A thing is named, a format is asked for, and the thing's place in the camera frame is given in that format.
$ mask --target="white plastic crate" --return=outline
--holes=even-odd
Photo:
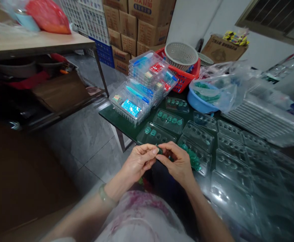
[[[109,34],[104,13],[80,4],[86,23],[88,36],[109,45]]]
[[[78,0],[78,2],[87,6],[87,7],[91,7],[95,10],[99,10],[101,12],[104,12],[102,0]]]
[[[75,26],[82,32],[87,34],[88,30],[84,22],[83,12],[80,8],[80,4],[77,0],[60,0],[61,7],[70,23],[74,23]]]

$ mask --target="cardboard box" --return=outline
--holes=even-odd
[[[114,45],[118,49],[122,50],[121,46],[121,34],[118,33],[117,31],[112,30],[111,28],[108,28],[109,32],[109,39],[110,39],[110,44]]]
[[[156,46],[166,43],[169,24],[155,27],[141,20],[138,21],[138,41],[147,46]]]
[[[206,55],[214,63],[237,61],[248,49],[248,46],[238,46],[217,35],[211,35],[202,54]]]
[[[176,0],[128,0],[128,13],[148,24],[162,27],[170,24]]]
[[[103,6],[107,27],[120,33],[119,10],[106,5]]]
[[[103,4],[128,13],[127,0],[103,0]]]
[[[128,72],[129,72],[129,65],[128,64],[126,64],[120,60],[115,59],[114,60],[114,68],[128,76]]]
[[[113,54],[113,60],[119,60],[122,61],[126,64],[129,63],[129,60],[131,59],[131,55],[127,52],[123,52],[122,50],[118,49],[115,46],[111,46],[112,47],[112,54]]]
[[[123,46],[123,51],[128,52],[132,55],[137,55],[137,41],[129,38],[128,36],[125,36],[121,34],[121,42]]]
[[[153,51],[157,51],[163,47],[165,47],[166,44],[161,44],[161,45],[157,45],[157,46],[147,46],[147,45],[144,45],[140,42],[137,42],[137,56],[149,51],[149,50],[153,50]]]
[[[125,12],[119,11],[120,33],[137,40],[137,18]]]

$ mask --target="human hand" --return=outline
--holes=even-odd
[[[162,149],[163,154],[156,155],[156,158],[167,167],[168,172],[174,179],[186,189],[195,180],[191,168],[190,156],[173,141],[160,144],[158,147]],[[169,156],[174,159],[174,162],[168,159]]]
[[[135,146],[125,161],[120,173],[132,184],[137,182],[145,171],[156,162],[155,156],[159,149],[155,145],[144,144]]]

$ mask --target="table leg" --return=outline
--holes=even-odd
[[[106,85],[106,81],[104,80],[104,75],[103,75],[101,64],[100,64],[100,61],[99,61],[96,43],[94,43],[93,52],[94,52],[94,56],[96,57],[96,61],[97,61],[100,76],[101,76],[101,79],[102,79],[102,82],[103,82],[104,90],[106,91],[107,98],[109,98],[109,92],[108,92],[108,88],[107,88],[107,85]]]
[[[113,131],[113,134],[116,138],[116,141],[117,141],[117,144],[120,148],[120,150],[122,152],[125,152],[126,149],[131,145],[131,143],[133,142],[131,139],[128,139],[126,142],[124,140],[124,136],[123,136],[123,133],[117,129],[115,126],[113,126],[112,124],[110,124],[111,126],[111,129]]]

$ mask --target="red basket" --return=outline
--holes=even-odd
[[[156,53],[160,57],[164,58],[166,56],[165,47],[162,49],[159,49],[158,51],[156,51]],[[178,92],[178,93],[182,93],[184,91],[184,89],[190,84],[190,82],[193,79],[197,79],[199,77],[200,68],[201,68],[200,58],[198,59],[198,61],[194,65],[194,68],[191,73],[181,71],[180,69],[177,69],[176,67],[169,65],[169,69],[171,71],[173,71],[177,77],[177,83],[176,83],[176,86],[173,88],[173,91]]]

